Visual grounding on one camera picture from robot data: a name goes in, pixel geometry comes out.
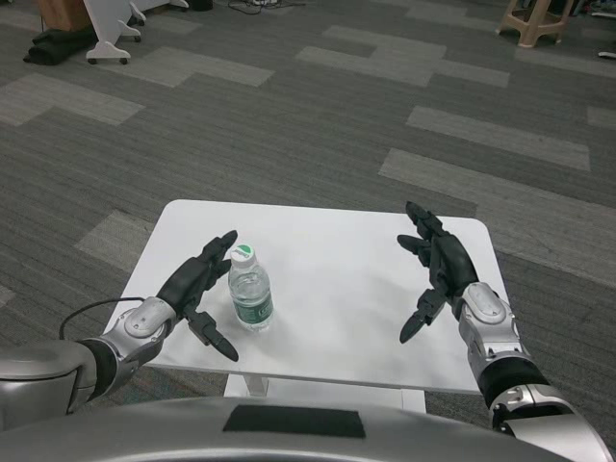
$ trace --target tabletop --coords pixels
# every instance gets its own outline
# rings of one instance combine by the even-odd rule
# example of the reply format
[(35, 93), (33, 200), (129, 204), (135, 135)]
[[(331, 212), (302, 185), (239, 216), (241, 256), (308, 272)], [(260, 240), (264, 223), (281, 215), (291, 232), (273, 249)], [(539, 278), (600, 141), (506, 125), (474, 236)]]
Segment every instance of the tabletop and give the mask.
[[(488, 230), (472, 218), (441, 218), (471, 255), (479, 279), (507, 300)], [(405, 345), (399, 331), (429, 287), (398, 234), (417, 235), (405, 214), (176, 200), (164, 209), (123, 296), (155, 295), (189, 257), (236, 229), (271, 281), (274, 318), (263, 332), (237, 321), (226, 276), (203, 296), (234, 363), (202, 345), (185, 321), (152, 366), (256, 374), (385, 388), (477, 393), (467, 348), (446, 307)], [(131, 307), (115, 308), (107, 329)]]

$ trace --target light gray carpet tile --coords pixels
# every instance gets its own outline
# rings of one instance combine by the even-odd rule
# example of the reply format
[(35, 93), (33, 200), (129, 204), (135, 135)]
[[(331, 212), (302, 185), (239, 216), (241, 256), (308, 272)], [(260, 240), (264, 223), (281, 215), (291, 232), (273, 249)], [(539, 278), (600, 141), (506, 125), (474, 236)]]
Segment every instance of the light gray carpet tile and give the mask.
[(0, 89), (0, 121), (21, 125), (58, 107), (110, 125), (119, 125), (143, 109), (141, 104), (29, 74)]
[(502, 88), (508, 83), (507, 72), (444, 60), (447, 47), (443, 45), (341, 26), (330, 27), (323, 35), (373, 45), (376, 49), (364, 58), (310, 46), (296, 58), (419, 87), (427, 87), (435, 72)]
[(0, 25), (38, 33), (42, 30), (40, 27), (40, 16), (22, 12), (8, 5), (0, 5)]
[(173, 34), (185, 36), (203, 27), (198, 22), (187, 21), (173, 17), (170, 14), (151, 14), (147, 17), (146, 26)]
[(131, 272), (153, 229), (152, 223), (114, 211), (75, 247), (94, 258)]
[(518, 48), (516, 60), (523, 63), (547, 65), (557, 69), (571, 70), (582, 74), (596, 75), (616, 79), (616, 65), (602, 60), (575, 58), (535, 49)]
[(416, 106), (406, 124), (567, 167), (590, 169), (588, 146), (476, 118)]
[(202, 73), (251, 87), (263, 85), (273, 75), (272, 70), (233, 63), (166, 46), (142, 58), (134, 58), (130, 65), (101, 63), (99, 68), (167, 87), (177, 87), (195, 73)]
[(592, 40), (601, 40), (610, 43), (616, 39), (616, 32), (607, 31), (606, 29), (592, 29), (589, 27), (584, 27), (581, 30), (581, 36), (585, 39), (591, 38)]
[(374, 3), (408, 7), (406, 17), (420, 19), (436, 24), (465, 27), (478, 31), (494, 32), (498, 23), (477, 17), (468, 17), (468, 9), (459, 6), (434, 4), (421, 0), (372, 0)]
[(9, 303), (14, 296), (15, 294), (11, 289), (0, 285), (0, 308)]
[(495, 248), (616, 288), (616, 210), (391, 149), (381, 175), (477, 204)]
[(616, 111), (606, 108), (588, 107), (588, 124), (594, 127), (616, 130)]

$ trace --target table leg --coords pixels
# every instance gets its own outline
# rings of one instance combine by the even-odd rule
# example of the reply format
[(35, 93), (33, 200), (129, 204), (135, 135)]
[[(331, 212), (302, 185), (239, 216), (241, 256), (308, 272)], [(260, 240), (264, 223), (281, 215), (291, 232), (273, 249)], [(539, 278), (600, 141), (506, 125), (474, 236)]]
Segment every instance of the table leg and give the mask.
[(266, 397), (268, 395), (268, 385), (270, 385), (270, 382), (267, 377), (244, 375), (244, 381), (246, 382), (248, 393), (252, 397)]

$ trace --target bottle cap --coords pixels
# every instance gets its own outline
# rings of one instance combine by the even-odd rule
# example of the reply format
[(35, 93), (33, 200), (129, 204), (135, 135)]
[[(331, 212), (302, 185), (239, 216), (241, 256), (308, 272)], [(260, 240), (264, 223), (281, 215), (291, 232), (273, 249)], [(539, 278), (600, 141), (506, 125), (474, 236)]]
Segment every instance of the bottle cap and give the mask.
[(250, 245), (240, 244), (231, 250), (231, 265), (234, 268), (250, 268), (256, 261), (257, 256), (254, 253), (254, 248)]

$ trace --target silver metal forearm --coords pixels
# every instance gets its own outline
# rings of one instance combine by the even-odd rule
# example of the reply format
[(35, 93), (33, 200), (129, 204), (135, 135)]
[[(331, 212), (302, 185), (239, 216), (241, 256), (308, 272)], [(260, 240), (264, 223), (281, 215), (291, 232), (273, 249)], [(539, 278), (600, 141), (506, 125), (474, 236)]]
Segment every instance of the silver metal forearm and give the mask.
[(468, 346), (475, 379), (493, 362), (505, 357), (530, 360), (518, 334), (509, 305), (484, 282), (469, 285), (457, 306), (459, 332)]
[(511, 308), (490, 286), (469, 285), (453, 313), (495, 430), (575, 462), (613, 462), (595, 429), (534, 365)]
[(80, 343), (50, 341), (0, 353), (0, 431), (60, 417), (124, 385), (153, 359), (177, 322), (156, 297)]
[(176, 323), (173, 308), (151, 296), (139, 307), (121, 314), (109, 331), (88, 339), (104, 344), (114, 356), (115, 374), (102, 394), (107, 395), (123, 386), (140, 366), (154, 359)]

